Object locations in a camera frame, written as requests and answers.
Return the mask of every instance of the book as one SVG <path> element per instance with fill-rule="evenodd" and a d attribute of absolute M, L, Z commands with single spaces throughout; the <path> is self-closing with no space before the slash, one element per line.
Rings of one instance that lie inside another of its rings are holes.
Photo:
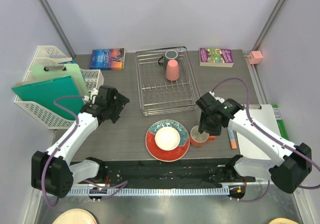
<path fill-rule="evenodd" d="M 72 58 L 52 58 L 58 64 L 74 64 L 75 61 Z"/>
<path fill-rule="evenodd" d="M 89 68 L 91 70 L 123 70 L 125 49 L 93 50 Z"/>
<path fill-rule="evenodd" d="M 233 65 L 231 50 L 200 48 L 200 66 L 230 68 Z"/>

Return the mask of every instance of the purple book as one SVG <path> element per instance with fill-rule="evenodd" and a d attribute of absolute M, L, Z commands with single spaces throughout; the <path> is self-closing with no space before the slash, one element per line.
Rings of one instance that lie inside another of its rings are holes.
<path fill-rule="evenodd" d="M 231 50 L 200 48 L 200 66 L 232 67 Z"/>

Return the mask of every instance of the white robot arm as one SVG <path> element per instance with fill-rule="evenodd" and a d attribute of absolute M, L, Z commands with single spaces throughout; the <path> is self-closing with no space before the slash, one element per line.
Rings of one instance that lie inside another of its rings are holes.
<path fill-rule="evenodd" d="M 65 197 L 73 184 L 88 178 L 100 181 L 106 176 L 105 162 L 88 157 L 86 160 L 70 165 L 73 156 L 85 139 L 105 120 L 112 123 L 120 118 L 119 114 L 129 102 L 115 88 L 100 86 L 99 91 L 91 93 L 91 102 L 86 103 L 78 115 L 76 122 L 65 134 L 46 152 L 37 151 L 32 156 L 31 185 L 42 190 L 42 174 L 49 158 L 48 169 L 45 172 L 46 192 L 57 197 Z"/>
<path fill-rule="evenodd" d="M 214 93 L 208 92 L 196 103 L 202 110 L 198 129 L 200 133 L 204 131 L 218 136 L 221 134 L 222 127 L 228 127 L 246 137 L 270 158 L 270 160 L 260 160 L 236 155 L 226 165 L 231 178 L 232 176 L 253 176 L 272 180 L 279 189 L 293 193 L 311 172 L 310 163 L 284 148 L 288 146 L 311 159 L 311 149 L 306 144 L 295 145 L 273 133 L 253 118 L 250 120 L 243 106 L 235 100 L 215 98 Z M 252 121 L 267 134 L 258 130 Z M 283 146 L 267 135 L 283 143 Z"/>

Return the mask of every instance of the teal clipboard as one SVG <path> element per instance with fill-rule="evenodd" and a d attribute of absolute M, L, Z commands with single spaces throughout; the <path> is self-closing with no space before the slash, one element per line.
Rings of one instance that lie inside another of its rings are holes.
<path fill-rule="evenodd" d="M 81 70 L 77 64 L 33 65 L 30 67 L 30 70 L 32 75 L 38 80 L 70 75 L 76 81 L 82 95 L 89 95 Z"/>
<path fill-rule="evenodd" d="M 67 120 L 75 120 L 75 118 L 54 105 L 57 98 L 68 95 L 81 95 L 73 78 L 65 76 L 56 79 L 38 81 L 26 85 L 13 87 L 12 90 L 23 100 L 33 101 L 43 107 L 53 111 L 57 115 Z M 81 107 L 85 104 L 83 99 L 70 98 L 59 101 L 59 104 L 79 114 Z"/>

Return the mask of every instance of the plate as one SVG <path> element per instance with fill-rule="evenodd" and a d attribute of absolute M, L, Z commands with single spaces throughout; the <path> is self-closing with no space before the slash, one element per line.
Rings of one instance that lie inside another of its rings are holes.
<path fill-rule="evenodd" d="M 273 221 L 269 222 L 269 224 L 298 224 L 298 223 L 293 220 L 286 219 L 286 218 L 277 218 L 277 219 L 274 219 Z"/>
<path fill-rule="evenodd" d="M 90 212 L 76 208 L 62 213 L 53 224 L 97 224 L 97 221 Z"/>
<path fill-rule="evenodd" d="M 160 149 L 156 145 L 155 141 L 155 135 L 158 130 L 160 130 L 163 127 L 173 127 L 176 129 L 180 135 L 180 142 L 179 145 L 176 149 L 166 151 Z M 155 159 L 161 160 L 161 161 L 166 161 L 166 162 L 172 162 L 181 159 L 186 152 L 189 149 L 190 146 L 190 138 L 189 138 L 189 133 L 185 129 L 183 125 L 181 125 L 179 122 L 175 120 L 160 120 L 153 124 L 149 130 L 146 132 L 146 139 L 145 139 L 145 146 L 150 153 Z"/>

